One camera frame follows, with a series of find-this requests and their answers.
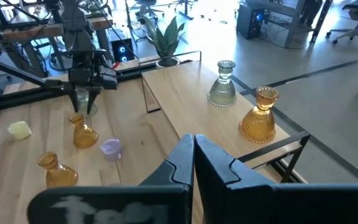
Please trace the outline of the purple candle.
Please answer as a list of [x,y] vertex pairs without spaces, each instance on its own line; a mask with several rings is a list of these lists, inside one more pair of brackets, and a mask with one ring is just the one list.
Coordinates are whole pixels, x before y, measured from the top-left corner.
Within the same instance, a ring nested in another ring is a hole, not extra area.
[[122,158],[121,143],[118,139],[108,139],[100,145],[100,149],[107,161],[114,162]]

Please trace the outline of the wooden workbench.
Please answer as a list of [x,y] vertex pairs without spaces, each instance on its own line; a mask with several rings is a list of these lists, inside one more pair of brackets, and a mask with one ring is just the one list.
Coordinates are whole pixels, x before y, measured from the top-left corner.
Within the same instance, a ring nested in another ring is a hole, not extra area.
[[103,12],[101,6],[97,7],[99,14],[94,18],[87,18],[81,10],[79,0],[47,0],[49,5],[58,5],[62,3],[63,11],[54,12],[52,14],[54,23],[48,24],[46,20],[41,22],[44,25],[36,26],[32,23],[25,23],[24,26],[31,26],[26,30],[21,30],[20,24],[9,24],[0,28],[0,46],[6,52],[12,53],[16,50],[13,46],[14,42],[19,42],[25,49],[30,60],[30,68],[22,68],[24,71],[32,73],[38,77],[48,77],[48,71],[43,68],[42,60],[39,59],[34,51],[31,42],[36,39],[62,36],[66,41],[66,48],[70,50],[72,47],[85,48],[85,34],[91,35],[96,32],[99,38],[100,47],[106,50],[105,57],[112,59],[112,55],[107,43],[107,35],[105,30],[112,25],[112,18]]

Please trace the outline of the clear greenish glass candlestick holder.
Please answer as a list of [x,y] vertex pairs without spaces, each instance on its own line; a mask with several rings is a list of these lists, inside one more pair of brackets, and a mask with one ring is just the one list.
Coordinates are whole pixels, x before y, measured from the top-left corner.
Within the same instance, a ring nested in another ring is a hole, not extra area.
[[231,75],[236,64],[231,60],[221,60],[217,63],[219,77],[211,86],[208,101],[218,107],[230,107],[236,103],[236,89]]
[[86,88],[77,88],[76,90],[78,99],[78,114],[82,114],[85,118],[94,116],[98,107],[93,103],[89,113],[87,112],[89,103],[89,91]]

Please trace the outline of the yellow candle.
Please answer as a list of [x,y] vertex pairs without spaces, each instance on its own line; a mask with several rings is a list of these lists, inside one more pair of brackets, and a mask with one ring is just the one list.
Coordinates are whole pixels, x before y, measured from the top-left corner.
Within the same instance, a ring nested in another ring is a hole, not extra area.
[[12,123],[7,130],[15,140],[25,139],[32,134],[29,125],[25,121]]

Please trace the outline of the white plant pot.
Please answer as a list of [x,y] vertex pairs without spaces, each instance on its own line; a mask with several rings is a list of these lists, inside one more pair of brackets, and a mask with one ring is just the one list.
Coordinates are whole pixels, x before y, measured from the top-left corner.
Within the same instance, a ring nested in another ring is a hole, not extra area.
[[158,61],[156,61],[155,64],[158,69],[167,68],[167,67],[173,67],[173,66],[179,65],[180,60],[176,57],[170,57],[170,58],[158,60]]

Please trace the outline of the computer with blue fans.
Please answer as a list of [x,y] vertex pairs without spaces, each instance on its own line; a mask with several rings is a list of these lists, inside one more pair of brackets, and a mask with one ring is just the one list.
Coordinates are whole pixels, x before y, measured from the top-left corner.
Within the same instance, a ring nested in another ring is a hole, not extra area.
[[127,62],[135,59],[131,38],[112,40],[111,49],[116,62]]

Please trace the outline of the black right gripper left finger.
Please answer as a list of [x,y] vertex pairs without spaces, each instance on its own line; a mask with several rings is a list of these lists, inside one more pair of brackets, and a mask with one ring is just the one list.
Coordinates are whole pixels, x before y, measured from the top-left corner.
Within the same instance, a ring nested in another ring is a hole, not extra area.
[[36,195],[29,224],[191,224],[194,140],[185,134],[139,185],[60,187]]

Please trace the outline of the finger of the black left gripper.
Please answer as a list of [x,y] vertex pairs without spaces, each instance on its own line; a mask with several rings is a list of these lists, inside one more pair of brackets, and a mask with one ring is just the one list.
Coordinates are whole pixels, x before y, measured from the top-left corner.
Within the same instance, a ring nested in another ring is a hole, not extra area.
[[88,105],[86,108],[86,114],[89,114],[94,104],[96,97],[100,94],[102,88],[88,88]]
[[77,113],[78,112],[78,95],[77,95],[77,92],[75,90],[73,90],[73,91],[69,92],[68,96],[70,97],[72,105],[73,105],[73,108],[74,108],[75,112]]

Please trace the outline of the black computer tower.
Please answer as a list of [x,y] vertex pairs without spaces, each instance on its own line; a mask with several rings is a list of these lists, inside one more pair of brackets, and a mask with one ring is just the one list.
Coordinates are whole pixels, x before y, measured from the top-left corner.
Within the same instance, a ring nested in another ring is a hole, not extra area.
[[242,2],[237,11],[236,32],[246,40],[266,39],[267,32],[262,32],[262,25],[267,14],[266,8],[254,2]]

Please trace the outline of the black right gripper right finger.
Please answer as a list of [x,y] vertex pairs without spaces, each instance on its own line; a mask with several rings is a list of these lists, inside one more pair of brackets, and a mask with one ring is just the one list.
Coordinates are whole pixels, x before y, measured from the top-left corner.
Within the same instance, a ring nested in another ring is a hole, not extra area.
[[200,134],[195,169],[207,224],[358,224],[358,184],[276,184]]

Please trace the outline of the green snake plant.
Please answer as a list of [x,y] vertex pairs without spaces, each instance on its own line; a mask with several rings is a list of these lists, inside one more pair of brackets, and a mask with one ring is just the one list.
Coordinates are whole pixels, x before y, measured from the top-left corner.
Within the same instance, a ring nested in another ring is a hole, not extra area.
[[166,27],[165,32],[155,27],[148,17],[143,17],[147,30],[145,31],[147,40],[155,47],[160,58],[172,57],[175,53],[180,38],[183,36],[185,24],[178,25],[175,16]]

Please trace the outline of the amber ribbed glass candlestick holder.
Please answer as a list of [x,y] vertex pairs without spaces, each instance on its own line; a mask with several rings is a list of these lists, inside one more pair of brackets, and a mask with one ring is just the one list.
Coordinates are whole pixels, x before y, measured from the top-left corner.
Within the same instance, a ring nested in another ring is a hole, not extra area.
[[255,94],[256,105],[239,123],[239,132],[247,140],[262,144],[272,141],[276,134],[271,109],[279,97],[279,92],[269,86],[260,86]]
[[73,115],[69,121],[74,126],[73,144],[77,149],[87,149],[96,144],[99,135],[85,124],[85,118],[82,114]]
[[55,187],[72,187],[76,185],[78,173],[71,167],[61,164],[55,152],[42,154],[37,163],[47,171],[45,179],[48,189]]

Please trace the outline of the black office chair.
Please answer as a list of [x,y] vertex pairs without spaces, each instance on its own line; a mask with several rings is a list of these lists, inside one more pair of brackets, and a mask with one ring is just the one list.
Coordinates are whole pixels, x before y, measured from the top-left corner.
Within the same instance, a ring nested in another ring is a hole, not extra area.
[[135,13],[136,18],[141,20],[143,17],[149,17],[155,21],[158,21],[157,13],[161,13],[162,17],[165,17],[165,12],[158,9],[152,9],[152,6],[156,5],[157,0],[135,0],[135,4],[139,6],[139,10]]

